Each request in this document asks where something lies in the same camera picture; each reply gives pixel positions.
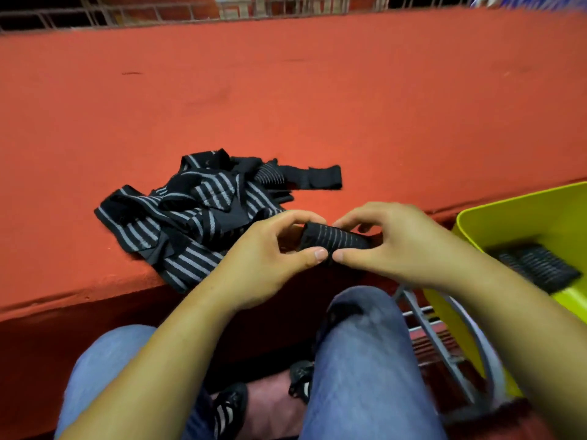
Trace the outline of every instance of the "yellow plastic container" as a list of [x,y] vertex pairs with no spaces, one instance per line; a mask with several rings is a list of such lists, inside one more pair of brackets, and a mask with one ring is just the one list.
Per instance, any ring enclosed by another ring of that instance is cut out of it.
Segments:
[[[459,213],[452,229],[481,251],[537,242],[583,273],[583,277],[552,297],[587,323],[587,182],[501,200]],[[480,352],[464,321],[434,290],[425,296],[465,356],[485,377]],[[522,396],[505,371],[506,392]]]

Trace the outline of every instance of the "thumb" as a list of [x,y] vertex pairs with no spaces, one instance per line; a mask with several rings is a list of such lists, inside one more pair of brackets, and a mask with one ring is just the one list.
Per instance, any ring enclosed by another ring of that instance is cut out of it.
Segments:
[[373,270],[373,250],[339,249],[332,254],[332,259],[353,269]]
[[284,255],[288,257],[290,274],[303,272],[328,258],[328,251],[323,247],[309,247],[307,249]]

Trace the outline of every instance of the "hand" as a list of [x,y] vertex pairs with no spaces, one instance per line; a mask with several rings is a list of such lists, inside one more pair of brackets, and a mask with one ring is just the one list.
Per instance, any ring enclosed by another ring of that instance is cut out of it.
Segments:
[[454,288],[465,275],[477,273],[468,266],[484,257],[413,205],[369,202],[334,223],[348,231],[357,225],[362,233],[380,226],[382,244],[370,250],[337,250],[334,261],[413,286]]
[[302,227],[308,221],[326,224],[318,214],[286,211],[255,222],[228,251],[224,259],[202,282],[214,287],[233,310],[254,307],[275,295],[294,274],[309,269],[328,257],[322,247],[281,253],[299,243]]

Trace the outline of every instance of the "shoe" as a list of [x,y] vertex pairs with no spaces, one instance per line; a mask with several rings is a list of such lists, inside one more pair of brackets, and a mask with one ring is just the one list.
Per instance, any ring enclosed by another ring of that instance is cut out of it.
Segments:
[[299,361],[290,367],[290,395],[300,398],[305,404],[310,401],[312,392],[312,378],[314,377],[314,363],[311,361]]
[[214,409],[214,438],[234,440],[245,423],[248,390],[246,384],[235,383],[220,392]]

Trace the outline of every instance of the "jeans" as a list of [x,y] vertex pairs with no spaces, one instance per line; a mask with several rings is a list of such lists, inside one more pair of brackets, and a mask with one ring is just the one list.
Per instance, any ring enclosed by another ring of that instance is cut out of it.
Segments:
[[[348,288],[329,309],[345,303],[359,311],[319,334],[312,395],[300,439],[445,440],[397,304],[382,290],[368,286]],[[55,438],[154,331],[146,325],[120,327],[102,335],[82,354],[65,391]],[[214,438],[210,407],[210,398],[202,390],[182,440]]]

